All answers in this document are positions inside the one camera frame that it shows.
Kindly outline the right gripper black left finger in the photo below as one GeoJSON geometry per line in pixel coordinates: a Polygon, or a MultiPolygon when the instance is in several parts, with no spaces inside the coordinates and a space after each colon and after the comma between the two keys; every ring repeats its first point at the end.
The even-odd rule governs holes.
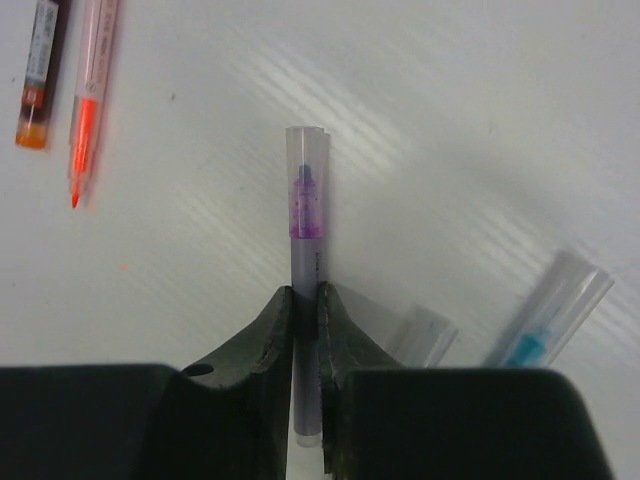
{"type": "Polygon", "coordinates": [[[250,324],[214,351],[185,367],[182,373],[216,390],[256,387],[289,389],[291,383],[293,293],[276,290],[250,324]]]}

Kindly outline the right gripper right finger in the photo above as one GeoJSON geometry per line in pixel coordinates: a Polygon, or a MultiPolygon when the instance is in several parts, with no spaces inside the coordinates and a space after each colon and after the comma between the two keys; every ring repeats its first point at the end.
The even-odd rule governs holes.
{"type": "Polygon", "coordinates": [[[320,285],[317,300],[319,378],[323,395],[333,395],[360,370],[400,369],[401,364],[350,317],[337,291],[320,285]]]}

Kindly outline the dark green pen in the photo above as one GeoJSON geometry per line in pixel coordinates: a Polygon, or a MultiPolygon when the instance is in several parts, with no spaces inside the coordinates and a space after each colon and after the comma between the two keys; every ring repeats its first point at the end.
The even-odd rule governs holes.
{"type": "Polygon", "coordinates": [[[457,334],[448,318],[416,307],[387,342],[385,351],[406,367],[433,368],[443,360],[457,334]]]}

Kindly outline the blue pen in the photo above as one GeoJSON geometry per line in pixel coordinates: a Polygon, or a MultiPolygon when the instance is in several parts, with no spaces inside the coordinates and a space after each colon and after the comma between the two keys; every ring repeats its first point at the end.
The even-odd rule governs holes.
{"type": "Polygon", "coordinates": [[[614,284],[605,270],[558,252],[487,356],[487,367],[549,366],[614,284]]]}

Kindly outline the red pen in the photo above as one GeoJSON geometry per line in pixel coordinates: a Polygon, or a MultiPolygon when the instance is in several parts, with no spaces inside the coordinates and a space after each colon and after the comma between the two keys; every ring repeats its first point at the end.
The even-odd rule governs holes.
{"type": "Polygon", "coordinates": [[[15,144],[34,150],[47,146],[71,1],[39,0],[33,20],[15,144]]]}

